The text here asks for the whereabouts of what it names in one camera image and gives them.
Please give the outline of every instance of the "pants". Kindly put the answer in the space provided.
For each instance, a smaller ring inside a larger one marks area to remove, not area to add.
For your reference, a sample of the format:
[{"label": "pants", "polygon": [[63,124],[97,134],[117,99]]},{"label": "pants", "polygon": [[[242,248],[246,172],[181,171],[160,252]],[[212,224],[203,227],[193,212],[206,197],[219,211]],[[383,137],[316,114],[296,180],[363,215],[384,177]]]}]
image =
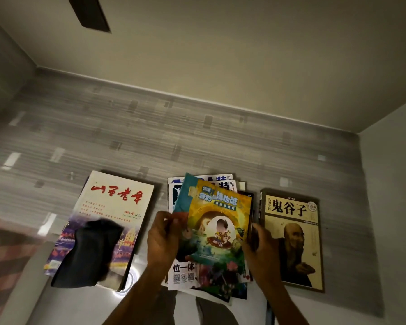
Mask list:
[{"label": "pants", "polygon": [[[168,291],[162,287],[145,325],[174,325],[174,308],[177,291]],[[200,325],[238,325],[232,312],[219,303],[196,297]]]}]

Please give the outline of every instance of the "old man with beard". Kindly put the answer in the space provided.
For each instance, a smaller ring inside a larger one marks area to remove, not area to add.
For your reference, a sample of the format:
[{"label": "old man with beard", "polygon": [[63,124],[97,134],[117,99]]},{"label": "old man with beard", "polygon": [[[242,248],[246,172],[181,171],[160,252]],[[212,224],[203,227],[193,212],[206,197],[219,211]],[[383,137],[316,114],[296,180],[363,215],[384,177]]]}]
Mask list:
[{"label": "old man with beard", "polygon": [[308,275],[316,271],[302,262],[305,236],[301,226],[293,222],[286,224],[284,238],[278,240],[281,280],[312,287]]}]

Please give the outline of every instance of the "round logo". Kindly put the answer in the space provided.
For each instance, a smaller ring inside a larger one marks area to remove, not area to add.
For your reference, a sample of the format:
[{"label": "round logo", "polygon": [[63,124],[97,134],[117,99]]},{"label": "round logo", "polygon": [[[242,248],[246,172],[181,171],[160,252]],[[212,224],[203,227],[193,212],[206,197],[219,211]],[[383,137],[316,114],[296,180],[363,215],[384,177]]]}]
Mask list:
[{"label": "round logo", "polygon": [[316,212],[317,211],[317,205],[314,202],[308,202],[307,207],[311,212]]}]

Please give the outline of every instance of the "hand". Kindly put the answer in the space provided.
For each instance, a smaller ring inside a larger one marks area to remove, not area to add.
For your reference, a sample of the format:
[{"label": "hand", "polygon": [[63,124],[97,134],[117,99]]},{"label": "hand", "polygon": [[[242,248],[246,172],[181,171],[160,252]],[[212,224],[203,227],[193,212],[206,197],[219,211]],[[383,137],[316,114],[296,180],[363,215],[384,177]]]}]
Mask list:
[{"label": "hand", "polygon": [[178,253],[181,231],[179,219],[173,219],[171,213],[159,211],[156,214],[148,233],[148,268],[159,270],[163,276],[168,273]]},{"label": "hand", "polygon": [[301,262],[298,263],[295,266],[295,269],[298,273],[302,274],[302,275],[309,275],[309,274],[313,274],[316,272],[316,270],[311,267],[310,265],[306,264],[305,262]]},{"label": "hand", "polygon": [[278,240],[273,239],[269,230],[262,226],[253,224],[253,227],[259,237],[258,249],[253,251],[245,241],[242,241],[241,245],[255,281],[265,292],[265,289],[281,284]]}]

